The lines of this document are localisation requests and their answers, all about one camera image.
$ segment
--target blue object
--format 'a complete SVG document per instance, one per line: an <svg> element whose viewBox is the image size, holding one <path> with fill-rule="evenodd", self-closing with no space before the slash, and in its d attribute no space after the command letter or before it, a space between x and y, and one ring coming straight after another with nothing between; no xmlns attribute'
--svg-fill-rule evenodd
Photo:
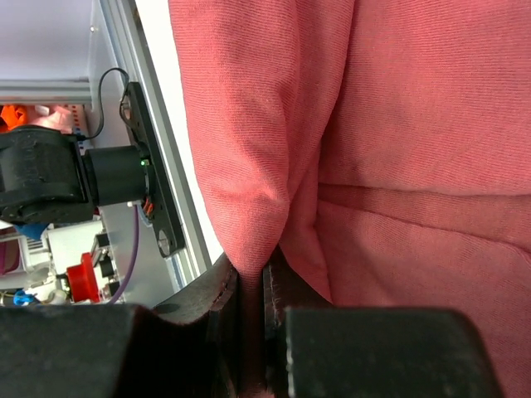
<svg viewBox="0 0 531 398"><path fill-rule="evenodd" d="M41 240L42 232L48 227L49 224L28 224L26 226L15 226L15 229L33 240Z"/></svg>
<svg viewBox="0 0 531 398"><path fill-rule="evenodd" d="M35 297L32 294L27 294L24 290L18 290L13 297L13 304L24 305L25 303L33 303L34 299Z"/></svg>

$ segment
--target red object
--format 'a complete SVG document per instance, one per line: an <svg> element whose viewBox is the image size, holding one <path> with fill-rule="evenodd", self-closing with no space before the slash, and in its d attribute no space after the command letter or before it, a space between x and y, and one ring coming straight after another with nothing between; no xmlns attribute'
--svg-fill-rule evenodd
<svg viewBox="0 0 531 398"><path fill-rule="evenodd" d="M74 302L79 303L87 299L92 303L100 301L90 253L84 253L81 256L81 264L67 268L66 274Z"/></svg>
<svg viewBox="0 0 531 398"><path fill-rule="evenodd" d="M241 276L241 396L266 390L280 245L336 305L459 309L529 398L529 0L169 5L197 180Z"/></svg>

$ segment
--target black cable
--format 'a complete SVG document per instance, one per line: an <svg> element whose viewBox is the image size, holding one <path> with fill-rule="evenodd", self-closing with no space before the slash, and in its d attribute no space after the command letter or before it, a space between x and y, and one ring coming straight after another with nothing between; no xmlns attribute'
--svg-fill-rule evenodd
<svg viewBox="0 0 531 398"><path fill-rule="evenodd" d="M113 71L119 72L124 77L124 80L125 80L125 82L124 82L124 92L122 93L122 98L119 101L119 116L124 121L125 124L127 124L129 127L131 127L128 119L125 117L125 114L124 114L124 99L125 99L125 95L127 94L127 85L129 84L129 73L127 73L125 70L123 70L122 68L119 68L119 67L110 68L110 69L106 70L105 73L100 77L100 82L98 83L98 99L97 100L98 100L98 107L100 108L99 109L99 111L100 111L100 122L98 123L98 128L96 129L95 133L93 135L89 136L89 137L86 137L84 135L80 135L79 136L79 140L80 141L86 141L87 139L96 138L103 131L103 126L105 124L105 115L104 115L104 111L103 111L103 99L101 98L101 91L102 91L102 86L103 86L103 82L104 82L105 77L110 72L113 72Z"/></svg>

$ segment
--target black mounting plate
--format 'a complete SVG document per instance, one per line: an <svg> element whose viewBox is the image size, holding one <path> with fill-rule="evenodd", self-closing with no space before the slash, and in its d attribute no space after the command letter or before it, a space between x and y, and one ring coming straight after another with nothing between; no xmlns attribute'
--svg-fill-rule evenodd
<svg viewBox="0 0 531 398"><path fill-rule="evenodd" d="M131 129L131 139L140 147L147 149L147 160L151 162L155 171L154 187L150 188L152 193L149 200L153 204L153 210L149 219L153 224L160 254L168 257L185 247L183 228L140 83L127 84L125 98L129 102L128 127Z"/></svg>

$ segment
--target ribbed fabric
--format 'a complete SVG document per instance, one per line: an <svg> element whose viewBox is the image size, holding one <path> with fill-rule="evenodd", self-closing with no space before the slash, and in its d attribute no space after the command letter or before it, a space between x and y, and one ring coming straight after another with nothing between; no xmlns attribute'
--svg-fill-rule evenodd
<svg viewBox="0 0 531 398"><path fill-rule="evenodd" d="M242 394L264 388L280 244L338 305L464 311L508 397L531 396L531 3L169 4L197 179L244 287Z"/></svg>

